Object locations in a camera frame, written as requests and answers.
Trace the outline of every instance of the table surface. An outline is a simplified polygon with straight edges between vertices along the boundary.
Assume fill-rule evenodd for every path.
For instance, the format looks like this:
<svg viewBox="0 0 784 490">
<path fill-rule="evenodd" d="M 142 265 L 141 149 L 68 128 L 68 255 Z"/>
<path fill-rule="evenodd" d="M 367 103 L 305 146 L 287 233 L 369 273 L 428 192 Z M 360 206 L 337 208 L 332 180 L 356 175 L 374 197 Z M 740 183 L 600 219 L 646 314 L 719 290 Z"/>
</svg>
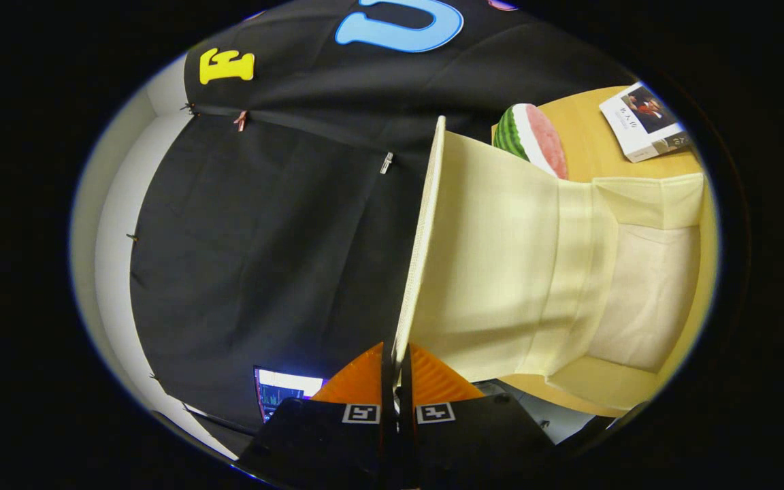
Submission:
<svg viewBox="0 0 784 490">
<path fill-rule="evenodd" d="M 568 179 L 591 182 L 596 177 L 664 179 L 702 172 L 691 148 L 682 148 L 638 163 L 625 158 L 613 130 L 598 105 L 622 92 L 624 86 L 578 93 L 539 105 L 553 122 L 566 156 Z M 598 406 L 566 391 L 550 387 L 541 375 L 513 374 L 499 378 L 526 393 L 558 406 L 604 417 L 621 417 L 626 410 Z"/>
</svg>

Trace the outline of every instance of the black fabric backdrop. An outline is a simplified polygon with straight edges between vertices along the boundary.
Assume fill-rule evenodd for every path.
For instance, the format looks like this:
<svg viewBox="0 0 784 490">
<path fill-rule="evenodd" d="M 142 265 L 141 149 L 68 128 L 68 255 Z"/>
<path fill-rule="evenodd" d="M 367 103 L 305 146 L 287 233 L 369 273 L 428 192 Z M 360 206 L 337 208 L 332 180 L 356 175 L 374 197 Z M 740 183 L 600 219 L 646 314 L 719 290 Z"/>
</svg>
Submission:
<svg viewBox="0 0 784 490">
<path fill-rule="evenodd" d="M 337 44 L 351 12 L 430 20 L 351 0 L 287 3 L 190 49 L 184 81 L 201 115 L 150 184 L 131 260 L 137 331 L 166 393 L 258 429 L 253 366 L 330 378 L 394 335 L 439 115 L 489 142 L 514 103 L 634 81 L 525 12 L 447 3 L 463 30 L 429 52 Z M 213 47 L 255 54 L 255 78 L 200 84 Z"/>
</svg>

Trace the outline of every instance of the screen display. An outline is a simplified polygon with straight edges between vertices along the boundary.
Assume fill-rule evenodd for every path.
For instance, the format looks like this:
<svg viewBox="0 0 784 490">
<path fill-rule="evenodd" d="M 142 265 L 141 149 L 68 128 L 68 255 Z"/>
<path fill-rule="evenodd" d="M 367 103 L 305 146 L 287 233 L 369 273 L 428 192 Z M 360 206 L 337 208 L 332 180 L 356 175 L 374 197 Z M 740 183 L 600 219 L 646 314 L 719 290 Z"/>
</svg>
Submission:
<svg viewBox="0 0 784 490">
<path fill-rule="evenodd" d="M 284 374 L 255 368 L 256 395 L 259 398 L 259 412 L 262 421 L 268 422 L 274 415 L 274 410 L 289 397 L 309 400 L 320 388 L 326 384 L 327 379 L 308 378 L 294 374 Z"/>
</svg>

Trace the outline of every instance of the watermelon plush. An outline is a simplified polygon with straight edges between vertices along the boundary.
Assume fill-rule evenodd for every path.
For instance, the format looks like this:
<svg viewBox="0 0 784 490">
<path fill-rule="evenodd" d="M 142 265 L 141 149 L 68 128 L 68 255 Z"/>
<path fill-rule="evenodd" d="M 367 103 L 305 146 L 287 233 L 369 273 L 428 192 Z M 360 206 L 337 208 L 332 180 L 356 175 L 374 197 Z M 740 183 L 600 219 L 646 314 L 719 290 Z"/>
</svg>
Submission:
<svg viewBox="0 0 784 490">
<path fill-rule="evenodd" d="M 532 162 L 550 176 L 567 180 L 567 162 L 558 132 L 546 114 L 531 103 L 517 103 L 504 111 L 492 146 Z"/>
</svg>

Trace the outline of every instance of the book cover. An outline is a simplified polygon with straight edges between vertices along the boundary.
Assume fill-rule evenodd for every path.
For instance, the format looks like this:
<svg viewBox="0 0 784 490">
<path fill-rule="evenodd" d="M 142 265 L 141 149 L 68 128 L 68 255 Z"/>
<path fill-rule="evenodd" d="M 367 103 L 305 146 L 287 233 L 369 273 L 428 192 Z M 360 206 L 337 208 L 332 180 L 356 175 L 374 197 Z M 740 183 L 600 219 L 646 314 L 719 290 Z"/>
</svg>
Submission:
<svg viewBox="0 0 784 490">
<path fill-rule="evenodd" d="M 690 143 L 676 116 L 641 82 L 600 105 L 625 157 L 644 161 Z"/>
</svg>

